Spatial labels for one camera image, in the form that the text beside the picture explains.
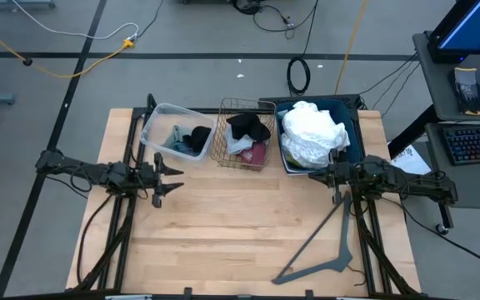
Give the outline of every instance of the yellow cable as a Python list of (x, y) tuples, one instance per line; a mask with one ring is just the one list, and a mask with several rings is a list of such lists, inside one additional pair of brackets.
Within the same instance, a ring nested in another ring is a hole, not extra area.
[[(21, 56), (19, 53), (17, 53), (16, 51), (14, 51), (12, 48), (10, 48), (6, 43), (4, 43), (2, 40), (0, 40), (0, 45), (3, 46), (5, 49), (7, 49), (7, 51), (9, 51), (10, 53), (12, 53), (16, 58), (20, 59), (22, 62), (25, 62), (27, 61), (27, 59), (23, 56)], [(94, 67), (96, 67), (99, 63), (102, 63), (104, 61), (106, 61), (107, 59), (109, 58), (113, 58), (114, 56), (118, 55), (121, 51), (123, 51), (123, 49), (125, 48), (131, 48), (134, 46), (134, 43), (129, 41), (129, 40), (124, 40), (123, 41), (123, 46), (121, 48), (119, 48), (116, 52), (104, 57), (104, 58), (101, 58), (100, 60), (96, 61), (95, 63), (93, 63), (90, 67), (87, 67), (85, 70), (79, 72), (79, 73), (76, 73), (76, 74), (73, 74), (73, 75), (59, 75), (59, 74), (56, 74), (54, 72), (51, 72), (43, 67), (40, 67), (40, 66), (34, 66), (34, 68), (36, 68), (38, 71), (40, 72), (44, 72), (48, 75), (51, 75), (53, 77), (56, 77), (56, 78), (75, 78), (75, 77), (78, 77), (78, 76), (81, 76), (83, 74), (86, 74), (88, 72), (90, 72)]]
[(340, 81), (342, 80), (343, 72), (346, 69), (346, 64), (348, 63), (349, 53), (351, 52), (351, 48), (353, 47), (353, 42), (355, 41), (355, 36), (357, 36), (357, 31), (358, 31), (358, 28), (360, 27), (360, 22), (363, 20), (364, 12), (366, 12), (366, 4), (367, 3), (368, 3), (368, 0), (364, 0), (362, 2), (362, 6), (360, 7), (360, 14), (358, 15), (358, 19), (355, 22), (355, 27), (353, 28), (353, 33), (351, 34), (351, 37), (349, 38), (349, 45), (347, 46), (346, 56), (343, 58), (343, 64), (342, 64), (342, 67), (340, 68), (340, 75), (338, 75), (337, 86), (334, 89), (335, 94), (338, 94), (338, 88), (340, 87)]

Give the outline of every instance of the blue bin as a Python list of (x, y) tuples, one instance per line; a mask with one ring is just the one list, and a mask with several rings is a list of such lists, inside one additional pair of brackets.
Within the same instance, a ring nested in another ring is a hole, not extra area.
[[(342, 159), (346, 160), (350, 163), (359, 163), (361, 161), (361, 150), (360, 145), (358, 143), (357, 134), (355, 133), (355, 128), (353, 126), (353, 122), (351, 121), (351, 117), (349, 116), (349, 111), (346, 105), (339, 101), (339, 100), (332, 100), (332, 99), (319, 99), (319, 100), (308, 100), (308, 103), (314, 103), (317, 106), (317, 109), (328, 110), (331, 114), (332, 120), (336, 123), (343, 123), (346, 127), (347, 135), (349, 136), (350, 145), (347, 146), (346, 152), (343, 155)], [(293, 105), (295, 102), (285, 102), (277, 105), (276, 113), (288, 110), (293, 110)], [(283, 154), (283, 146), (281, 142), (281, 134), (284, 133), (283, 122), (282, 118), (276, 115), (277, 120), (277, 138), (279, 141), (279, 149), (281, 150), (281, 154)], [(289, 169), (297, 173), (309, 173), (311, 171), (315, 171), (314, 169), (308, 169), (304, 167), (295, 167), (292, 164), (289, 164), (281, 155), (282, 163), (284, 163)]]

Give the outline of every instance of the black keyboard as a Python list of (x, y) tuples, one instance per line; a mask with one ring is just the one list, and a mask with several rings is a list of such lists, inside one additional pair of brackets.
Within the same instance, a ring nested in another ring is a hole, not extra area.
[(480, 163), (480, 125), (444, 127), (442, 131), (453, 165)]

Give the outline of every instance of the gold wire basket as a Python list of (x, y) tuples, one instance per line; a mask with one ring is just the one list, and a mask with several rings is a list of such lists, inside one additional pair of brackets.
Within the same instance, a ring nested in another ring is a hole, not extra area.
[[(266, 153), (262, 165), (242, 162), (238, 155), (229, 155), (227, 152), (227, 141), (223, 133), (227, 128), (227, 119), (239, 113), (256, 113), (260, 122), (270, 131), (272, 136), (265, 142)], [(272, 156), (272, 140), (275, 134), (275, 103), (266, 101), (243, 100), (236, 98), (224, 98), (217, 115), (217, 128), (212, 143), (211, 158), (217, 161), (221, 167), (239, 168), (252, 171), (262, 171), (270, 162)]]

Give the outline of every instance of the wooden table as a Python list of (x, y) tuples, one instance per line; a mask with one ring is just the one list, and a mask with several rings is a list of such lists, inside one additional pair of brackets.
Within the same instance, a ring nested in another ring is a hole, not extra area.
[[(132, 109), (111, 110), (99, 162), (122, 159), (131, 114)], [(366, 153), (389, 158), (379, 113), (361, 111), (359, 116)], [(145, 159), (153, 160), (151, 147), (147, 147)], [(185, 185), (168, 194), (161, 209), (154, 208), (150, 200), (137, 201), (123, 293), (181, 294), (191, 287), (194, 294), (300, 296), (312, 289), (316, 296), (368, 295), (365, 286), (354, 286), (364, 280), (363, 275), (349, 269), (325, 270), (283, 285), (270, 282), (333, 207), (332, 190), (306, 177), (285, 174), (277, 141), (272, 161), (261, 172), (219, 167), (208, 155), (201, 163), (171, 157), (164, 161), (184, 171), (180, 176), (165, 177), (164, 182)], [(385, 196), (397, 199), (396, 195)], [(83, 226), (106, 197), (104, 189), (92, 190)], [(83, 276), (103, 253), (112, 210), (113, 201), (87, 232)], [(377, 214), (385, 253), (410, 286), (419, 290), (401, 208), (377, 201)], [(342, 215), (340, 207), (292, 265), (293, 271), (338, 256)], [(351, 267), (363, 270), (354, 217), (350, 218), (347, 240), (353, 255)], [(68, 287), (77, 284), (76, 256)], [(371, 257), (377, 290), (382, 291), (377, 261)], [(113, 285), (113, 277), (111, 272), (108, 287)]]

